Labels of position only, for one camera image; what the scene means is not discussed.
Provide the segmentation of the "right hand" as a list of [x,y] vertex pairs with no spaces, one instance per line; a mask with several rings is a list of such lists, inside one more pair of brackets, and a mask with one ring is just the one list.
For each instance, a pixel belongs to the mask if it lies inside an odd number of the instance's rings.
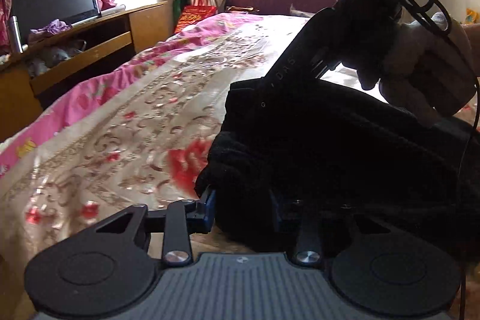
[[455,115],[476,93],[473,51],[461,24],[451,21],[449,45],[417,22],[395,28],[394,44],[377,66],[354,65],[364,90],[379,85],[383,98],[425,126]]

